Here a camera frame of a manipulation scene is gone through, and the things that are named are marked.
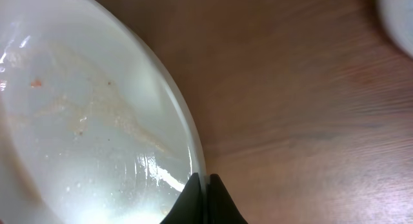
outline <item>white plate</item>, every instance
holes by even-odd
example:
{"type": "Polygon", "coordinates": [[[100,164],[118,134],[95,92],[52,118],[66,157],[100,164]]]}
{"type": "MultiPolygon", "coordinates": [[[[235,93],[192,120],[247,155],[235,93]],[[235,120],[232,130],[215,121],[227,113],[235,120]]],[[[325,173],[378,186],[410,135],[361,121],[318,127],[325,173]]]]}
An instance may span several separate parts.
{"type": "Polygon", "coordinates": [[[413,0],[378,0],[383,24],[393,41],[413,57],[413,0]]]}
{"type": "Polygon", "coordinates": [[[159,223],[204,175],[168,72],[92,0],[1,0],[0,46],[2,149],[19,158],[0,165],[6,224],[159,223]]]}

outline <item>wood grain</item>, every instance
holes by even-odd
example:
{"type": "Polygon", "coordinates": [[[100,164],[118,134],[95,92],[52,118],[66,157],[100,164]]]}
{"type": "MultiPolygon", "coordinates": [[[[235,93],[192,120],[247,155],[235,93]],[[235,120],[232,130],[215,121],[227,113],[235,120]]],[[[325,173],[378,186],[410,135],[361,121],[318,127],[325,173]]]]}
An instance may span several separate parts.
{"type": "Polygon", "coordinates": [[[413,60],[374,0],[97,0],[165,64],[250,223],[413,223],[413,60]]]}

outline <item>brown smear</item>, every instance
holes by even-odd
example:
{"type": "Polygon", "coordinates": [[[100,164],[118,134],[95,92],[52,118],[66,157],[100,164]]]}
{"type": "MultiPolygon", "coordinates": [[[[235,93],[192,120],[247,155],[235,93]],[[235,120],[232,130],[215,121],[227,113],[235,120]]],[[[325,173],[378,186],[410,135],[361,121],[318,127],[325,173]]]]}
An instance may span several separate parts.
{"type": "Polygon", "coordinates": [[[30,86],[32,86],[32,88],[41,87],[41,81],[39,79],[35,79],[31,82],[30,86]]]}

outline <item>orange food particle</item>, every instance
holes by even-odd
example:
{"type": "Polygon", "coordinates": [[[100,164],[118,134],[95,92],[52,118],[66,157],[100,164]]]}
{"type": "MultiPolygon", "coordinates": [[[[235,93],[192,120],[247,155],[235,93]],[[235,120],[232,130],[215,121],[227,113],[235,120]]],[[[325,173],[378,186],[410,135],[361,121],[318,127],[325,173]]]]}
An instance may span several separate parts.
{"type": "Polygon", "coordinates": [[[41,87],[41,81],[39,79],[35,79],[30,85],[32,88],[41,87]]]}

